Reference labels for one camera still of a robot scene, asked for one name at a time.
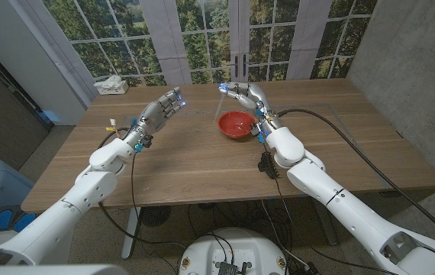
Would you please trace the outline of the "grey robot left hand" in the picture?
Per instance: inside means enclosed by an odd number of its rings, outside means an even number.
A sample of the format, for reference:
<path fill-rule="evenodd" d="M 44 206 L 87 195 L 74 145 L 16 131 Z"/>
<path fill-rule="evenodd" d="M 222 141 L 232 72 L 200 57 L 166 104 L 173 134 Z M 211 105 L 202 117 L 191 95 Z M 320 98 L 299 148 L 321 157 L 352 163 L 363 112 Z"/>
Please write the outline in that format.
<path fill-rule="evenodd" d="M 184 106 L 185 102 L 182 99 L 180 88 L 171 89 L 156 101 L 151 102 L 142 111 L 123 141 L 132 146 L 133 149 L 149 148 L 152 144 L 153 134 L 160 131 L 166 122 Z"/>

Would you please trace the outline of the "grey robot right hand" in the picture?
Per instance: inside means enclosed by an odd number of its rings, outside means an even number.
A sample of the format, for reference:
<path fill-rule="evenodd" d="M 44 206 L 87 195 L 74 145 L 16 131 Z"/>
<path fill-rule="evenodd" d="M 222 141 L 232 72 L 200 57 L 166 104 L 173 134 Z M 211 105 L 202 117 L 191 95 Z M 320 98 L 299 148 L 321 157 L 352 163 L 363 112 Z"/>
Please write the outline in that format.
<path fill-rule="evenodd" d="M 257 127 L 267 137 L 282 127 L 278 115 L 262 89 L 254 83 L 223 82 L 219 85 L 220 94 L 236 99 L 244 108 L 253 111 L 257 118 Z"/>

